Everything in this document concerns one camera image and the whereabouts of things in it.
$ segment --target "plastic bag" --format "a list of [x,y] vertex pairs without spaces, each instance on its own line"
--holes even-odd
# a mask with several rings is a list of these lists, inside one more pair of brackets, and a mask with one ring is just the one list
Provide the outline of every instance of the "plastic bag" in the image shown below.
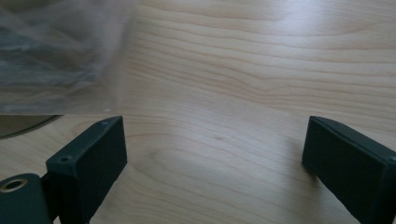
[[0,0],[0,114],[116,106],[135,0]]

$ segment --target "black plastic block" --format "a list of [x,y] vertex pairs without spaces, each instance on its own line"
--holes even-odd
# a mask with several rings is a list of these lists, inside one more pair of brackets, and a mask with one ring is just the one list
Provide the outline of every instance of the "black plastic block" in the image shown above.
[[88,223],[127,163],[122,117],[104,119],[47,160],[62,223]]
[[396,152],[342,123],[311,117],[303,165],[361,223],[392,223],[396,213]]

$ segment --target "light wood surface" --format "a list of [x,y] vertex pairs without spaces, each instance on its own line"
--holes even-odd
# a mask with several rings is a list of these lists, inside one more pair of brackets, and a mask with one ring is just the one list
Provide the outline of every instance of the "light wood surface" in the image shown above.
[[[309,115],[396,149],[396,2],[142,0],[123,80],[129,163],[92,224],[359,223],[301,165]],[[99,119],[0,141],[0,179]]]

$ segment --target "wood grain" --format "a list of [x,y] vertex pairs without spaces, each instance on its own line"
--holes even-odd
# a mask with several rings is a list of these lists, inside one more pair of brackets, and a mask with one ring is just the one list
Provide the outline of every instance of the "wood grain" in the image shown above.
[[[92,223],[359,223],[301,165],[309,115],[396,148],[396,3],[142,0],[129,163]],[[0,141],[0,178],[111,114]]]

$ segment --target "dark plastic bracket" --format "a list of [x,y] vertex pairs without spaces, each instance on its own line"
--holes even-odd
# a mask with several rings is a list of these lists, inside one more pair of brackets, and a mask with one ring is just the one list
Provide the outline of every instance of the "dark plastic bracket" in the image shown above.
[[364,224],[391,224],[396,214],[396,152],[346,125],[311,117],[303,165]]
[[0,182],[0,223],[88,223],[126,163],[122,117],[96,122],[47,160],[43,177]]

